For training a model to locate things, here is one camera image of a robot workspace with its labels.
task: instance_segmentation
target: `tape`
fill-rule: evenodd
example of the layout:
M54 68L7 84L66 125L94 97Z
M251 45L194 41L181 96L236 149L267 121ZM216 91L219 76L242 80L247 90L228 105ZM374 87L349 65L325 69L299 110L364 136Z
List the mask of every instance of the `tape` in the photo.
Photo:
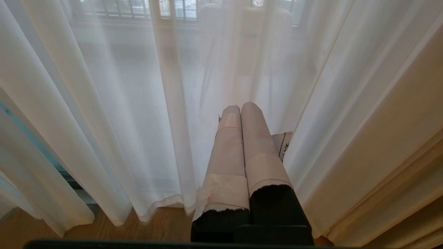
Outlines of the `tape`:
M275 154L258 154L246 163L249 196L268 185L285 184L292 187L291 181L280 158Z
M241 130L241 117L236 113L229 113L228 115L224 115L220 122L218 123L217 136L218 132L225 127L237 127Z
M248 181L244 176L207 174L197 195L192 221L198 219L208 208L216 211L248 209Z

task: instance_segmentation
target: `black object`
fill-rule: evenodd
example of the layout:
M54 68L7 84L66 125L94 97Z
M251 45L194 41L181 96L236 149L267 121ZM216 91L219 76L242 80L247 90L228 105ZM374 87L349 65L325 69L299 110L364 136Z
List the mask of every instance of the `black object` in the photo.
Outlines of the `black object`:
M327 249L329 247L301 245L248 245L217 243L165 243L152 241L100 241L100 240L35 240L24 249Z
M235 243L259 245L314 245L307 226L244 225L235 233Z
M290 186L269 185L256 190L249 207L251 223L260 226L248 228L248 233L238 237L244 236L239 242L314 245L311 225Z
M247 209L209 210L192 222L191 242L233 243L234 232L245 224L249 224Z
M288 185L269 185L256 190L249 199L251 222L256 225L311 225Z

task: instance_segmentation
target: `sheer white curtain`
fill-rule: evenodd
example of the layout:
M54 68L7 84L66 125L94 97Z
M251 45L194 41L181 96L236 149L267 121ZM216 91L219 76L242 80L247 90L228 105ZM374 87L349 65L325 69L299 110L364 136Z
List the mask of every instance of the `sheer white curtain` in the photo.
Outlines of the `sheer white curtain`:
M284 165L314 236L365 245L443 195L441 183L417 190L428 198L406 198L403 215L372 224L374 207L361 205L384 199L377 191L406 174L402 163L439 141L443 87L402 79L440 34L442 10L401 0L2 0L0 97L115 225L132 207L142 221L176 202L192 212L218 115L254 101L271 133L295 131ZM365 215L347 229L357 207Z
M0 194L7 206L43 218L60 236L73 226L91 223L92 211L31 140L3 111L0 121Z

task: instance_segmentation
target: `floor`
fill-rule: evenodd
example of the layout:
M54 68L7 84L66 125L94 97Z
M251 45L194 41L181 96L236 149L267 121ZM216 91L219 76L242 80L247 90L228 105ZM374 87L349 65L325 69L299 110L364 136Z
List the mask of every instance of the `floor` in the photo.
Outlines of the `floor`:
M164 207L155 211L149 222L140 222L134 210L123 226L115 227L97 206L92 224L76 226L65 233L64 238L189 241L192 216L186 216L183 208ZM21 209L14 209L0 220L0 248L20 249L28 241L38 238L59 238L46 225ZM326 238L315 240L316 245L332 245Z

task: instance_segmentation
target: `beige curtain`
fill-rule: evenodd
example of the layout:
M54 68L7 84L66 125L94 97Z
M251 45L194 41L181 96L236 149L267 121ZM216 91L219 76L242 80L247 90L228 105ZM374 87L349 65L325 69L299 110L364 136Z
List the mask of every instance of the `beige curtain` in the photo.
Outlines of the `beige curtain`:
M427 129L430 134L424 144L323 233L335 245L418 249L443 244L443 129L441 122L429 126L443 117L441 44L443 28L337 162L337 168L352 171L359 165L376 163L383 155L389 158L389 154L410 144L418 129ZM409 136L397 136L403 132ZM376 164L366 169L367 177L361 178L362 184L370 181L374 168ZM342 198L352 192L352 189L343 190Z

